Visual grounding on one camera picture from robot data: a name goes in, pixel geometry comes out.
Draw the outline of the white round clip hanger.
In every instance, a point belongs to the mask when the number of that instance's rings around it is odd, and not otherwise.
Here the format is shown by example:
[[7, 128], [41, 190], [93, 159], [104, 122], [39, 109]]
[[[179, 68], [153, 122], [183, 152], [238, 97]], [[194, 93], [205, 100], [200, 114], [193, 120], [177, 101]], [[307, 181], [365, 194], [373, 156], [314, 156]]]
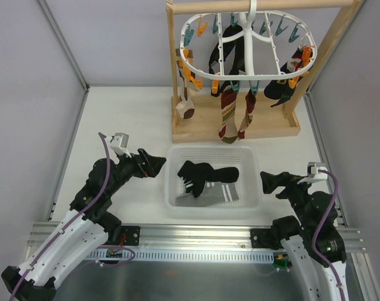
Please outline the white round clip hanger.
[[[251, 8], [248, 12], [244, 9], [241, 11], [234, 11], [234, 9], [230, 9], [229, 13], [231, 14], [231, 25], [236, 26], [240, 25], [243, 30], [233, 36], [223, 37], [223, 29], [222, 29], [222, 17], [221, 15], [224, 11], [220, 12], [211, 12], [211, 13], [197, 13], [191, 18], [187, 20], [185, 25], [181, 30], [181, 40], [179, 44], [180, 56], [182, 59], [182, 63], [184, 65], [184, 71], [186, 78], [190, 75], [198, 75], [200, 78], [207, 78], [210, 80], [219, 80], [219, 81], [260, 81], [260, 80], [283, 80], [291, 77], [296, 77], [304, 74], [306, 71], [312, 68], [315, 60], [317, 59], [318, 49], [317, 45], [314, 41], [312, 33], [309, 27], [299, 18], [285, 13], [283, 11], [259, 11], [257, 10], [257, 2], [251, 2]], [[209, 72], [203, 71], [201, 69], [197, 69], [192, 63], [189, 61], [187, 57], [187, 46], [190, 44], [191, 39], [193, 37], [194, 30], [191, 28], [191, 25], [195, 21], [199, 21], [199, 23], [203, 22], [203, 17], [214, 16], [213, 23], [213, 34], [218, 37], [218, 51], [219, 51], [219, 72], [210, 74]], [[281, 67], [279, 65], [279, 59], [277, 56], [277, 47], [274, 42], [274, 37], [280, 35], [284, 29], [281, 27], [284, 19], [287, 19], [293, 23], [295, 23], [294, 30], [290, 35], [288, 42], [293, 43], [299, 35], [297, 31], [302, 28], [305, 31], [304, 39], [308, 40], [308, 43], [301, 44], [301, 47], [311, 46], [312, 47], [312, 57], [311, 61], [306, 64], [302, 69], [295, 71], [293, 73], [285, 74], [280, 71]], [[224, 72], [224, 60], [223, 60], [223, 43], [227, 43], [233, 40], [236, 40], [240, 37], [244, 37], [245, 43], [245, 74], [239, 75], [229, 75]], [[271, 46], [274, 62], [277, 68], [277, 72], [274, 74], [256, 74], [254, 69], [254, 58], [253, 58], [253, 40], [259, 40], [264, 43], [267, 43]]]

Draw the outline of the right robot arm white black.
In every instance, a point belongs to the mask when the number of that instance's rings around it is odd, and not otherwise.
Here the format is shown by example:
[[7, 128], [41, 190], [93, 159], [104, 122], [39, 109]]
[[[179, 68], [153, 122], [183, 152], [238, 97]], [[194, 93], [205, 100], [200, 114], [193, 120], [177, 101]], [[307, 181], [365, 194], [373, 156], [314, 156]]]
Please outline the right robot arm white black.
[[277, 188], [294, 214], [273, 220], [252, 238], [272, 250], [283, 248], [298, 277], [305, 300], [348, 300], [346, 247], [334, 221], [339, 182], [324, 167], [310, 167], [306, 176], [289, 172], [260, 173], [264, 194]]

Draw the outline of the brown patterned sock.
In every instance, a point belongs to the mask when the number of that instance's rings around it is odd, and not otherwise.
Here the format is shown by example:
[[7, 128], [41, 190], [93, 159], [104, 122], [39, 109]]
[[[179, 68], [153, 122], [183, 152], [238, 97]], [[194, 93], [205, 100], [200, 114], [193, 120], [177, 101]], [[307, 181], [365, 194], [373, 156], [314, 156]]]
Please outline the brown patterned sock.
[[250, 91], [245, 96], [246, 100], [246, 110], [245, 110], [245, 116], [243, 117], [243, 120], [241, 121], [240, 129], [238, 131], [238, 138], [239, 140], [245, 138], [245, 132], [246, 129], [250, 126], [253, 120], [253, 114], [255, 110], [255, 104], [256, 104], [256, 95], [252, 95]]

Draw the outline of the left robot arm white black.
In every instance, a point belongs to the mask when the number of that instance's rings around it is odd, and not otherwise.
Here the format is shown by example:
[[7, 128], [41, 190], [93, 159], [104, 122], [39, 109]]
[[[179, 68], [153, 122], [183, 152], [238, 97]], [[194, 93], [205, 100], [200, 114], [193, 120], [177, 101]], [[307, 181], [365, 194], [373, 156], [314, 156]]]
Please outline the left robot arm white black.
[[49, 237], [27, 260], [2, 272], [10, 299], [53, 300], [69, 274], [93, 250], [106, 243], [117, 245], [122, 222], [108, 211], [112, 196], [133, 177], [155, 178], [165, 162], [165, 157], [144, 149], [119, 155], [117, 162], [109, 157], [97, 160]]

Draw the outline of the black blue sport sock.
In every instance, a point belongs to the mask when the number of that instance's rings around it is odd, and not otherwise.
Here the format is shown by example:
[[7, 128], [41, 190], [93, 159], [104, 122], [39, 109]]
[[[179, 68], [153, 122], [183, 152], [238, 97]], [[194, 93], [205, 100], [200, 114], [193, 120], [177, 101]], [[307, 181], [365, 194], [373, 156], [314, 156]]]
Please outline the black blue sport sock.
[[[223, 37], [230, 37], [233, 36], [239, 32], [241, 32], [243, 28], [240, 25], [232, 26], [229, 25], [223, 32]], [[219, 59], [219, 51], [218, 51], [219, 44], [216, 44], [214, 47], [210, 57], [209, 57], [209, 73], [214, 74], [213, 66], [218, 64]], [[230, 75], [239, 75], [239, 74], [245, 74], [245, 43], [244, 43], [244, 37], [240, 37], [236, 40], [223, 43], [223, 60], [226, 61], [228, 55], [235, 51], [235, 57], [233, 59], [233, 65], [229, 72]]]

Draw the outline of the brown cream striped sock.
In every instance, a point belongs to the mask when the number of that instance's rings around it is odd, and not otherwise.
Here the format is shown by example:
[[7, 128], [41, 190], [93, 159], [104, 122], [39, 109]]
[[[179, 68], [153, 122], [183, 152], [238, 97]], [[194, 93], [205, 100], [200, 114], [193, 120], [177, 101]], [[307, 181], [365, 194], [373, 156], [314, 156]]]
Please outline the brown cream striped sock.
[[179, 72], [180, 94], [179, 103], [176, 105], [176, 110], [180, 118], [183, 120], [190, 119], [194, 115], [194, 104], [192, 97], [198, 92], [195, 84], [186, 80], [184, 65], [180, 56], [179, 48], [176, 48], [176, 63]]

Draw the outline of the teal clothes peg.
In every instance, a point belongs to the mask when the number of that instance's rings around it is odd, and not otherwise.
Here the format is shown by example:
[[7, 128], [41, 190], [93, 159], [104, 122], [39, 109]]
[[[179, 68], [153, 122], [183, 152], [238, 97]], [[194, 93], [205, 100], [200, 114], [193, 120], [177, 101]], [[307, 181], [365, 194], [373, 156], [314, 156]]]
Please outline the teal clothes peg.
[[239, 93], [240, 91], [240, 81], [230, 81], [231, 89], [234, 93]]
[[256, 81], [256, 82], [249, 81], [249, 86], [250, 86], [251, 94], [256, 95], [259, 91], [260, 82], [259, 81]]

